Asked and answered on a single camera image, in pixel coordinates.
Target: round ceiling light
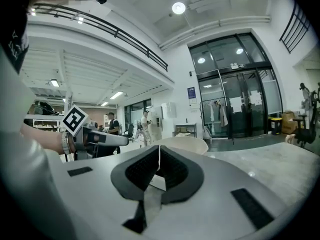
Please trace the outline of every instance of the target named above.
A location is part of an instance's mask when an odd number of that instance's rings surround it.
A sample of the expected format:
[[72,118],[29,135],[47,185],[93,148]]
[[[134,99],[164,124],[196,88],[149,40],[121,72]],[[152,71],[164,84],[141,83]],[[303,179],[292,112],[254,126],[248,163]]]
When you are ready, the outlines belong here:
[[236,50],[236,54],[242,54],[244,52],[244,49],[238,49],[238,50]]
[[204,63],[205,61],[206,61],[205,58],[200,58],[200,59],[198,59],[198,63],[199,63],[199,64],[202,64],[202,63]]
[[183,14],[186,10],[186,6],[182,2],[176,2],[172,5],[172,11],[175,14]]

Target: table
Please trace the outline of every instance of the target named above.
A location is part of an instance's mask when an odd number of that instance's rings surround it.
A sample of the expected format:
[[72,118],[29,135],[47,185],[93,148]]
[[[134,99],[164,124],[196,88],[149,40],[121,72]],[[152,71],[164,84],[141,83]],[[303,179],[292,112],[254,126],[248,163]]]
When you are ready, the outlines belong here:
[[193,131],[191,131],[191,134],[193,134],[195,138],[197,137],[197,124],[196,123],[177,124],[175,126],[175,133],[176,134],[177,134],[177,128],[178,127],[185,127],[187,129],[188,128],[193,128]]

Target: cardboard box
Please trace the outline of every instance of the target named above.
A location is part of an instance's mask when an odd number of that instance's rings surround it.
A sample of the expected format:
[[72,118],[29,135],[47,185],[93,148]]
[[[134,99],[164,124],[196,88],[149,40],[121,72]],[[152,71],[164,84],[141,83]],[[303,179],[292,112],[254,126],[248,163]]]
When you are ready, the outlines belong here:
[[295,113],[288,110],[285,111],[282,116],[282,133],[284,134],[292,134],[295,129],[298,128],[298,122],[293,121],[292,119],[296,118]]

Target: person in white clothes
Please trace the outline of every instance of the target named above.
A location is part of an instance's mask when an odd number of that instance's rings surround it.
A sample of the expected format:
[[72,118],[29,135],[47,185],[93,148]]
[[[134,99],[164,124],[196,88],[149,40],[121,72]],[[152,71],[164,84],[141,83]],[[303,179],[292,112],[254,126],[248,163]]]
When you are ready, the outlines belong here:
[[144,138],[144,146],[145,147],[148,146],[148,142],[150,142],[150,145],[151,145],[151,135],[148,130],[148,125],[151,124],[151,121],[147,120],[148,113],[149,112],[147,110],[143,111],[143,117],[141,118],[141,121],[140,121],[140,124],[142,126],[141,133]]

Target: shelving unit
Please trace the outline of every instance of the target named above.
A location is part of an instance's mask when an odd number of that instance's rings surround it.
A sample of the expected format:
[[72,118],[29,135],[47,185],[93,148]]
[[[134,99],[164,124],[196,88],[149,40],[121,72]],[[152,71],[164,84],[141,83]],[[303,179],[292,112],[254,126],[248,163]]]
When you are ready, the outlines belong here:
[[106,114],[103,115],[104,127],[109,127],[110,120]]
[[32,126],[43,131],[64,132],[66,129],[61,124],[64,115],[27,114],[25,119],[33,120]]

